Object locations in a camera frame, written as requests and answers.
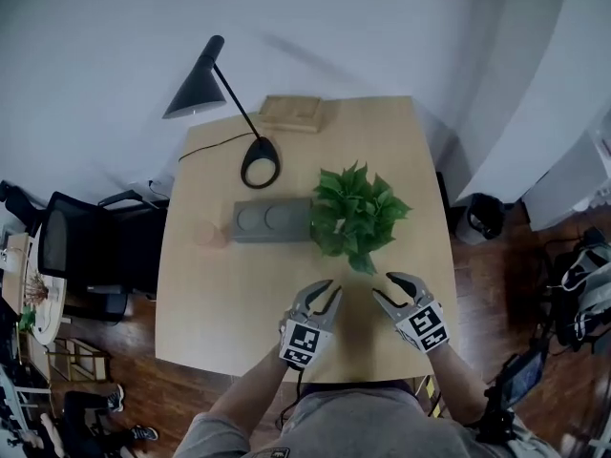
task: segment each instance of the wooden box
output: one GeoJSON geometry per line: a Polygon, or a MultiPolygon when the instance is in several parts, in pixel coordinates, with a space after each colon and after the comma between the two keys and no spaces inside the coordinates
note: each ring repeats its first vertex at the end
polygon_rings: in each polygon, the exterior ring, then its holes
{"type": "Polygon", "coordinates": [[[271,131],[316,134],[323,100],[317,96],[269,95],[259,110],[259,122],[271,131]]]}

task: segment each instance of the leaf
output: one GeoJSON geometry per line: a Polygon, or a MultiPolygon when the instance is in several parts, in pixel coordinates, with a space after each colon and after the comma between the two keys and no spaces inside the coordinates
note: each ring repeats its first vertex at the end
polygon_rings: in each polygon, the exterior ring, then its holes
{"type": "Polygon", "coordinates": [[[35,322],[36,309],[34,307],[26,305],[23,309],[23,313],[21,314],[21,319],[19,320],[19,330],[31,331],[35,322]]]}
{"type": "Polygon", "coordinates": [[[367,163],[365,163],[365,166],[363,168],[359,168],[358,170],[354,172],[354,177],[352,178],[352,185],[350,188],[350,193],[353,195],[360,195],[366,183],[368,183],[367,182],[367,163]]]}
{"type": "Polygon", "coordinates": [[[373,181],[373,187],[371,188],[371,193],[374,197],[378,198],[382,193],[390,190],[390,185],[388,185],[383,179],[379,176],[375,176],[375,180],[373,181]]]}
{"type": "Polygon", "coordinates": [[[375,218],[368,216],[367,214],[361,214],[346,219],[344,224],[345,233],[355,233],[357,238],[360,239],[363,236],[371,235],[374,233],[375,218]]]}
{"type": "Polygon", "coordinates": [[[350,263],[350,266],[354,271],[368,273],[370,275],[376,273],[375,266],[373,266],[373,261],[371,261],[371,256],[369,253],[361,255],[349,255],[348,263],[350,263]]]}
{"type": "Polygon", "coordinates": [[[344,191],[347,194],[352,192],[352,181],[354,180],[354,172],[356,171],[356,164],[358,161],[355,161],[352,166],[350,166],[347,170],[344,170],[342,173],[342,185],[344,186],[344,191]]]}
{"type": "Polygon", "coordinates": [[[363,240],[361,247],[366,252],[376,251],[382,246],[386,246],[389,242],[393,242],[395,239],[392,236],[392,226],[390,229],[379,231],[374,236],[369,236],[363,240]]]}
{"type": "Polygon", "coordinates": [[[378,204],[380,205],[380,207],[382,207],[389,198],[392,198],[392,190],[391,189],[388,189],[388,190],[382,192],[377,197],[378,204]]]}
{"type": "Polygon", "coordinates": [[[356,241],[356,234],[349,233],[344,236],[344,252],[345,253],[358,253],[359,245],[356,241]]]}
{"type": "Polygon", "coordinates": [[[358,194],[368,202],[373,202],[373,193],[371,184],[365,180],[365,183],[359,189],[358,194]]]}
{"type": "Polygon", "coordinates": [[[319,200],[341,200],[342,196],[339,192],[335,190],[331,190],[329,188],[325,188],[321,185],[317,186],[314,189],[314,192],[318,194],[317,199],[319,200]]]}
{"type": "Polygon", "coordinates": [[[338,200],[328,200],[327,205],[333,209],[333,212],[337,215],[337,218],[344,218],[344,208],[342,206],[342,202],[338,200]]]}
{"type": "Polygon", "coordinates": [[[380,218],[386,221],[404,219],[411,210],[403,200],[397,197],[388,199],[380,212],[380,218]]]}
{"type": "Polygon", "coordinates": [[[332,177],[331,175],[324,174],[323,171],[324,170],[321,170],[320,186],[328,190],[332,190],[333,192],[341,192],[343,187],[342,183],[340,183],[339,175],[337,175],[336,177],[332,177]]]}
{"type": "Polygon", "coordinates": [[[318,228],[327,228],[333,232],[337,224],[337,213],[328,205],[321,203],[314,205],[310,210],[310,221],[318,228]]]}
{"type": "Polygon", "coordinates": [[[335,178],[339,183],[342,182],[342,176],[341,175],[339,175],[337,173],[330,172],[330,171],[325,170],[323,168],[321,168],[321,178],[322,177],[335,178]]]}
{"type": "Polygon", "coordinates": [[[346,219],[351,218],[356,213],[356,209],[358,208],[358,206],[359,206],[359,201],[356,198],[351,198],[344,202],[344,207],[345,207],[344,214],[346,215],[346,219]]]}
{"type": "Polygon", "coordinates": [[[371,202],[365,202],[365,212],[367,212],[370,216],[375,216],[375,205],[371,202]]]}
{"type": "Polygon", "coordinates": [[[325,256],[336,257],[343,253],[344,236],[341,234],[319,231],[314,228],[312,230],[312,238],[319,245],[325,256]]]}

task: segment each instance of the round white table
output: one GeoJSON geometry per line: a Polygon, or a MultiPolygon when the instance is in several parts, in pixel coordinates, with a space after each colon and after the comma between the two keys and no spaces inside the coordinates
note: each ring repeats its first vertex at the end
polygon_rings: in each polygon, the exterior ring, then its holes
{"type": "MultiPolygon", "coordinates": [[[[66,229],[63,215],[58,212],[53,212],[49,219],[49,228],[56,234],[51,239],[47,240],[49,245],[47,250],[64,250],[66,248],[66,229]]],[[[32,248],[28,257],[28,267],[26,268],[26,283],[32,275],[38,270],[38,242],[42,226],[38,229],[36,237],[32,241],[32,248]]],[[[55,287],[56,297],[50,297],[44,300],[36,307],[36,321],[32,328],[32,334],[41,344],[50,344],[59,331],[59,326],[62,322],[64,312],[64,301],[66,300],[66,286],[68,285],[65,279],[58,277],[48,277],[43,275],[45,285],[55,287]]]]}

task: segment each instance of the green plant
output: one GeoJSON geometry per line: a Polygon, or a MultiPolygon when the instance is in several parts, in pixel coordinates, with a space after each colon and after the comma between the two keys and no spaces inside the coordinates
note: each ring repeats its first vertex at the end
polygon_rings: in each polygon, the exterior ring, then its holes
{"type": "Polygon", "coordinates": [[[321,170],[311,212],[311,234],[326,256],[348,255],[350,266],[375,273],[369,253],[393,241],[392,227],[409,212],[379,176],[367,180],[367,164],[354,163],[341,175],[321,170]]]}
{"type": "Polygon", "coordinates": [[[36,308],[31,305],[26,305],[21,313],[21,319],[19,320],[20,331],[32,331],[34,323],[36,322],[36,308]]]}

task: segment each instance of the lamp base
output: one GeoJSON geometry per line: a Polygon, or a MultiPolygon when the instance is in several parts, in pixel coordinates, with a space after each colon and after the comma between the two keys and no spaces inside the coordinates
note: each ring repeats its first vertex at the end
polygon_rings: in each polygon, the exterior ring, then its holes
{"type": "Polygon", "coordinates": [[[246,151],[246,155],[244,156],[244,161],[242,162],[242,168],[240,170],[240,176],[242,177],[242,183],[246,185],[248,188],[253,188],[255,190],[261,190],[262,188],[268,187],[280,174],[280,159],[278,158],[278,152],[274,145],[267,137],[258,137],[255,141],[250,145],[248,151],[246,151]],[[248,178],[246,177],[246,173],[248,172],[248,168],[250,165],[257,161],[258,159],[269,159],[272,163],[274,163],[274,173],[271,178],[262,183],[261,185],[255,185],[254,183],[250,183],[248,178]]]}

